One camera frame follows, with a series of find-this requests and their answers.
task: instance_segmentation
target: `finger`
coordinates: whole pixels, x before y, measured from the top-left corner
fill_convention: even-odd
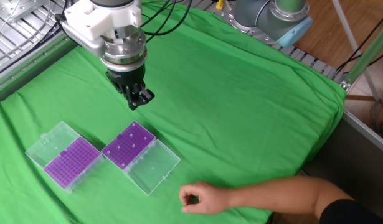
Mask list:
[[[186,205],[181,209],[182,212],[188,214],[205,214],[206,209],[204,205],[198,203],[196,205]]]
[[[189,197],[191,195],[200,196],[202,188],[199,184],[185,184],[182,185],[179,192],[179,198],[183,205],[189,204]]]

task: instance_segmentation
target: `wrist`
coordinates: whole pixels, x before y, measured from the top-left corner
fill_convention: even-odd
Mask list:
[[[239,189],[226,189],[227,191],[227,208],[241,207],[241,197]]]

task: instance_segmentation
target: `yellow part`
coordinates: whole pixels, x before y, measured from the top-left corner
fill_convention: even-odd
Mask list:
[[[216,3],[216,9],[223,9],[223,5],[224,5],[224,0],[219,0]]]

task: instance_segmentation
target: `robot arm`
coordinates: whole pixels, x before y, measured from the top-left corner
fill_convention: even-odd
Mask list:
[[[147,104],[154,94],[143,81],[147,59],[141,30],[141,0],[80,0],[64,11],[69,37],[100,57],[107,77],[130,109]]]
[[[187,16],[191,2],[177,26]],[[230,23],[244,32],[258,27],[287,47],[309,29],[312,20],[308,11],[306,0],[238,0]],[[64,31],[100,58],[108,69],[107,77],[130,109],[154,98],[143,81],[147,49],[141,30],[141,0],[79,0],[64,13],[66,19],[57,19],[62,20]]]

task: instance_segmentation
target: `human hand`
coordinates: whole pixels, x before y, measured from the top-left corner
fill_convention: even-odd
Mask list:
[[[180,201],[184,205],[182,212],[190,214],[215,215],[230,208],[229,189],[216,187],[203,181],[185,184],[180,188]]]

